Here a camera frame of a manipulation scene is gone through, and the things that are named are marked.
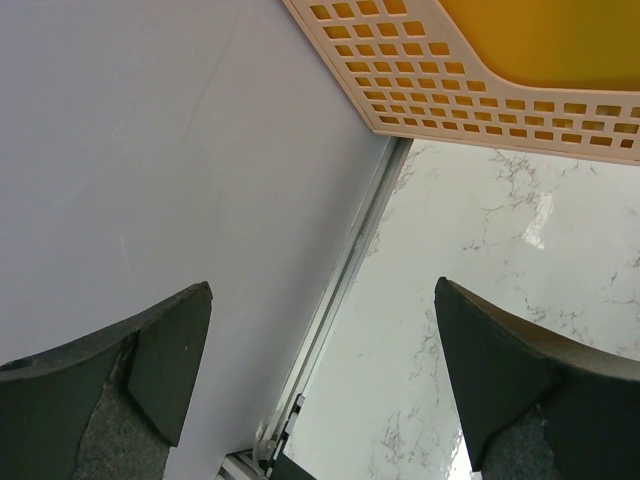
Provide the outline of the yellow folder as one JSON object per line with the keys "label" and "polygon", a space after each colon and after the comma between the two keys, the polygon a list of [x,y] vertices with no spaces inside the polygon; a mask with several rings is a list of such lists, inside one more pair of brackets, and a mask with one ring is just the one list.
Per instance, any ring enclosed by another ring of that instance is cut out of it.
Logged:
{"label": "yellow folder", "polygon": [[482,63],[530,86],[637,92],[639,3],[444,1]]}

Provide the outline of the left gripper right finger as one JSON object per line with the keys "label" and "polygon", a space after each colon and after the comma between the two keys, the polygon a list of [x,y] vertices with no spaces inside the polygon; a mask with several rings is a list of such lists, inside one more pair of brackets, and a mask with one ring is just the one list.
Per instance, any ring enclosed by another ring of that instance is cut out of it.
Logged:
{"label": "left gripper right finger", "polygon": [[529,322],[445,277],[434,302],[473,471],[638,478],[638,361]]}

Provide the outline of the orange mesh file holder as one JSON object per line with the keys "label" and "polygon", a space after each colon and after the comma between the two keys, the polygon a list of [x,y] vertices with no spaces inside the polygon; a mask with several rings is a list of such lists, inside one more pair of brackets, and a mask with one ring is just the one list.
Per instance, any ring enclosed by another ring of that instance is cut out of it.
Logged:
{"label": "orange mesh file holder", "polygon": [[376,133],[635,165],[637,92],[530,87],[488,69],[444,1],[290,1]]}

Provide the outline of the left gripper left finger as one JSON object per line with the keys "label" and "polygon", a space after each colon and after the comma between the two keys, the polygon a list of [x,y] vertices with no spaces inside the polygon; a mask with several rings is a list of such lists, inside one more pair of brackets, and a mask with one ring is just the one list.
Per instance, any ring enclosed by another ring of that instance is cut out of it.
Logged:
{"label": "left gripper left finger", "polygon": [[4,479],[161,479],[179,444],[213,295],[193,284],[1,367]]}

